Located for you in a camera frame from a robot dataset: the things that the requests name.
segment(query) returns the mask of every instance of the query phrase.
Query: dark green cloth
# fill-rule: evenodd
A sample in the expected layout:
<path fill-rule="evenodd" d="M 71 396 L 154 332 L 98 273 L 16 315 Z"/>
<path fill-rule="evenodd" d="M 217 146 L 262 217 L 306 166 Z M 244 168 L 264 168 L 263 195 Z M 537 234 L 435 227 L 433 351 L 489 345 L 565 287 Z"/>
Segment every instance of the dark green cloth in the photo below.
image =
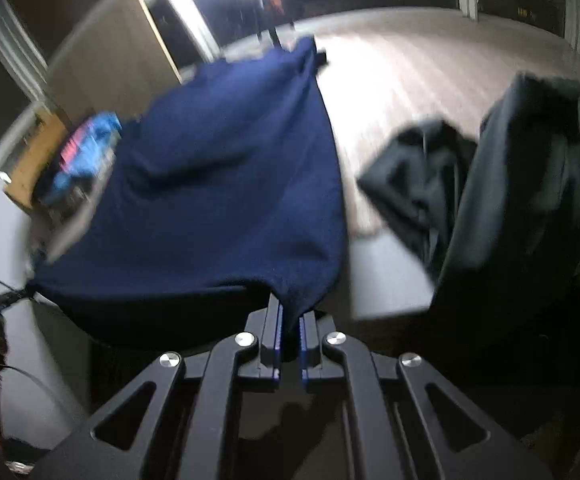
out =
<path fill-rule="evenodd" d="M 580 84 L 517 75 L 483 121 L 471 163 L 448 128 L 422 124 L 424 136 L 444 132 L 440 147 L 388 146 L 391 168 L 379 155 L 359 180 L 397 235 L 427 248 L 433 277 L 442 260 L 429 312 L 401 341 L 431 362 L 474 353 L 533 319 L 565 296 L 580 261 Z M 417 179 L 403 184 L 401 174 Z M 403 204 L 445 216 L 408 229 Z M 435 232 L 451 233 L 449 244 L 431 243 Z"/>

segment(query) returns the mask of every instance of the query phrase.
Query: white wall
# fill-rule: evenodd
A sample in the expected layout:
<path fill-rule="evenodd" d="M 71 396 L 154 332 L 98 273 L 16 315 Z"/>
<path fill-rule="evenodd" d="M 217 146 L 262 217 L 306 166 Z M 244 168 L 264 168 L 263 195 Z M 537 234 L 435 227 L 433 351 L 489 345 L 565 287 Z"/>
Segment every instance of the white wall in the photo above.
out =
<path fill-rule="evenodd" d="M 0 181 L 0 280 L 11 286 L 26 281 L 29 225 L 29 217 L 3 193 Z M 64 415 L 29 378 L 6 370 L 0 398 L 3 433 L 33 446 L 52 448 L 86 416 L 87 336 L 59 311 L 29 301 L 7 311 L 5 319 L 10 345 L 7 364 L 36 376 L 68 413 Z"/>

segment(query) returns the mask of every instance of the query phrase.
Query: ceiling light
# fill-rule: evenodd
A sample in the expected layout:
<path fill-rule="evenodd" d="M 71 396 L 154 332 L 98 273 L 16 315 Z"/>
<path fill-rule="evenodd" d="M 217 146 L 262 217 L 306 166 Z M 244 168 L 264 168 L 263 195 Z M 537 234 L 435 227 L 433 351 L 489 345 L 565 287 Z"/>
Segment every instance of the ceiling light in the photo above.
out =
<path fill-rule="evenodd" d="M 6 184 L 12 184 L 12 179 L 5 171 L 0 171 L 0 179 L 3 180 Z"/>

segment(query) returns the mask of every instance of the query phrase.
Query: fabric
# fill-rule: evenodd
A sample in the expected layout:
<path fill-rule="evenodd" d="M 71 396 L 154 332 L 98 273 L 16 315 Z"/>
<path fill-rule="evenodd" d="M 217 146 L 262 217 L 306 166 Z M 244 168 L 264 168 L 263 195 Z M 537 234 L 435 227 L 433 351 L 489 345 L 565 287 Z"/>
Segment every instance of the fabric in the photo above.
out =
<path fill-rule="evenodd" d="M 218 61 L 125 124 L 89 231 L 30 283 L 93 336 L 183 348 L 272 291 L 289 330 L 339 275 L 339 165 L 314 40 Z"/>
<path fill-rule="evenodd" d="M 438 179 L 438 159 L 417 157 Z M 451 227 L 452 235 L 446 249 L 436 247 L 445 254 L 430 310 L 402 341 L 431 362 L 488 346 L 563 298 L 572 284 L 580 261 L 580 84 L 516 76 L 482 123 L 464 186 L 456 171 L 438 182 L 444 190 L 462 188 L 458 212 L 453 225 L 410 231 L 421 238 L 419 246 L 433 230 Z M 387 178 L 384 184 L 384 197 L 401 192 L 404 202 L 425 210 L 443 206 L 450 218 L 455 210 L 455 195 L 422 196 L 418 187 L 395 188 Z M 448 196 L 449 202 L 425 202 Z M 391 206 L 399 215 L 399 205 Z"/>
<path fill-rule="evenodd" d="M 438 278 L 476 143 L 444 121 L 404 130 L 358 180 L 390 228 Z"/>

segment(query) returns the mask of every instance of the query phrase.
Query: screw head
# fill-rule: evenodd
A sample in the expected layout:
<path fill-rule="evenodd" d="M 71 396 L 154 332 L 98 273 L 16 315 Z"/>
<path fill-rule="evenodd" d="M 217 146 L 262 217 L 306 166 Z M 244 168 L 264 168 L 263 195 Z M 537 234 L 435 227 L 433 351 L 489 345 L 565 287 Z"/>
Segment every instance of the screw head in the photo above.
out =
<path fill-rule="evenodd" d="M 175 366 L 178 366 L 180 362 L 181 357 L 179 357 L 179 354 L 174 352 L 166 352 L 159 357 L 159 363 L 164 368 L 174 368 Z"/>
<path fill-rule="evenodd" d="M 422 363 L 422 359 L 420 355 L 414 354 L 412 352 L 408 352 L 406 354 L 401 355 L 401 362 L 403 366 L 407 366 L 408 368 L 416 368 Z"/>
<path fill-rule="evenodd" d="M 10 461 L 6 461 L 6 466 L 13 473 L 15 473 L 17 475 L 22 475 L 22 476 L 29 475 L 30 473 L 32 473 L 32 470 L 34 468 L 33 465 L 23 464 L 21 462 L 10 462 Z"/>
<path fill-rule="evenodd" d="M 251 334 L 250 332 L 241 332 L 234 336 L 234 341 L 236 341 L 239 346 L 250 346 L 254 343 L 255 339 L 254 334 Z"/>
<path fill-rule="evenodd" d="M 345 334 L 343 332 L 330 332 L 329 334 L 326 335 L 326 341 L 330 345 L 343 344 L 343 343 L 345 343 L 346 339 L 347 339 L 347 337 L 345 336 Z"/>

